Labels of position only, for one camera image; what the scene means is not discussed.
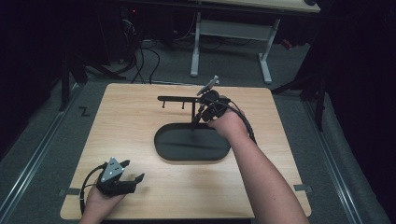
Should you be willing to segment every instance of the gray carpet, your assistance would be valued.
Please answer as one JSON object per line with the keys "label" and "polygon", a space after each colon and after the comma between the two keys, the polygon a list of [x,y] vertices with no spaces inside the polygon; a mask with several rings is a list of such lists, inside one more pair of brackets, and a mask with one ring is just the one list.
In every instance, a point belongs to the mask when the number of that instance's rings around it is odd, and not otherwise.
{"label": "gray carpet", "polygon": [[[293,80],[302,59],[309,50],[308,46],[285,50],[281,46],[274,45],[268,58],[273,84],[268,86],[263,83],[256,54],[240,50],[232,52],[226,46],[221,46],[216,50],[211,50],[209,47],[201,51],[200,75],[191,78],[191,46],[174,46],[169,49],[158,44],[153,50],[160,55],[161,62],[152,79],[162,82],[204,85],[214,75],[217,75],[221,86],[274,89]],[[141,74],[147,82],[148,75],[157,63],[157,56],[148,50],[143,50],[143,52],[145,65]],[[110,68],[118,69],[119,67],[121,65],[113,65]],[[133,69],[125,75],[128,82],[132,80],[135,73],[136,70]],[[76,223],[76,221],[60,218],[59,213],[64,201],[62,190],[67,189],[70,184],[106,85],[110,82],[115,81],[103,76],[90,75],[89,82],[83,87],[64,116],[60,129],[49,144],[45,159],[34,174],[7,223]],[[0,169],[7,171],[2,174],[0,202],[6,199],[50,123],[57,116],[61,99],[59,86],[55,87],[51,98],[32,116],[18,142],[0,162]],[[326,166],[315,128],[296,93],[298,92],[287,91],[282,95],[276,95],[275,100],[303,183],[312,189],[307,193],[312,207],[312,215],[309,220],[311,223],[349,223],[347,213]],[[87,107],[88,117],[81,116],[81,107]],[[326,99],[323,126],[324,135],[332,154],[339,164],[341,173],[359,209],[361,223],[389,223],[386,214],[377,203],[359,166],[351,155],[328,98]]]}

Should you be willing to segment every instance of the human hand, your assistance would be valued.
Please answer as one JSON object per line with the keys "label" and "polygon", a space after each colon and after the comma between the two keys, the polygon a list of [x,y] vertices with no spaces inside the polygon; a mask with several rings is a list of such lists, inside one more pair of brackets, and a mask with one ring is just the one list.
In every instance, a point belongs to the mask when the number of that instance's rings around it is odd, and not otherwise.
{"label": "human hand", "polygon": [[227,109],[220,118],[209,121],[207,125],[216,129],[219,135],[227,138],[228,140],[234,136],[248,136],[248,130],[245,123],[231,109]]}
{"label": "human hand", "polygon": [[125,194],[107,197],[96,186],[93,186],[88,194],[85,211],[79,224],[101,223],[124,197]]}

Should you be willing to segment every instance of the black oval base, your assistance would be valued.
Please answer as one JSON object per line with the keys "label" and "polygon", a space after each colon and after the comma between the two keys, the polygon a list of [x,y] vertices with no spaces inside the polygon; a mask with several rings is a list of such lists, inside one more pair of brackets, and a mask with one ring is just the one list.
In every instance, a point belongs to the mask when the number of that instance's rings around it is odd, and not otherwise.
{"label": "black oval base", "polygon": [[190,123],[162,126],[154,137],[157,153],[169,161],[218,161],[230,151],[230,144],[204,123],[191,130]]}

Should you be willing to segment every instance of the human arm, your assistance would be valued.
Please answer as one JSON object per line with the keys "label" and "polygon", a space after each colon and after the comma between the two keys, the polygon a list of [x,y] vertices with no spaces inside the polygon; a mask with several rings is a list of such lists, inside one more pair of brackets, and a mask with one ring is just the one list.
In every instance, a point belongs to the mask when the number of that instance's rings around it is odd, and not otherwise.
{"label": "human arm", "polygon": [[88,194],[85,211],[79,224],[101,223],[124,197],[124,194],[107,197],[97,187],[93,186]]}
{"label": "human arm", "polygon": [[225,137],[235,155],[255,218],[261,223],[308,223],[282,174],[249,138],[244,122],[231,110],[208,124]]}

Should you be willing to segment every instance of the wooden tabletop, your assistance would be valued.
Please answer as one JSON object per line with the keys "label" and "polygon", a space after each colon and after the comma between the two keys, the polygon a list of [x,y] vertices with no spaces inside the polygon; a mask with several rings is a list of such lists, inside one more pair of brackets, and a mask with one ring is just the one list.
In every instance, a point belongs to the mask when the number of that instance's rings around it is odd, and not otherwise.
{"label": "wooden tabletop", "polygon": [[240,5],[245,7],[268,7],[300,12],[320,12],[320,7],[315,4],[309,6],[304,0],[201,0],[208,3]]}
{"label": "wooden tabletop", "polygon": [[[182,109],[182,103],[167,102],[162,108],[163,103],[157,97],[195,97],[200,89],[198,86],[108,85],[70,188],[80,189],[93,168],[115,157],[118,161],[131,161],[121,180],[146,175],[136,192],[125,197],[110,219],[253,217],[231,150],[220,161],[166,161],[155,150],[154,135],[163,125],[191,122],[191,104],[185,104]],[[265,88],[219,86],[214,90],[244,110],[259,147],[290,187],[301,185],[271,92]],[[311,208],[305,192],[295,191],[295,194],[309,216]],[[61,217],[80,219],[77,195],[66,196]]]}

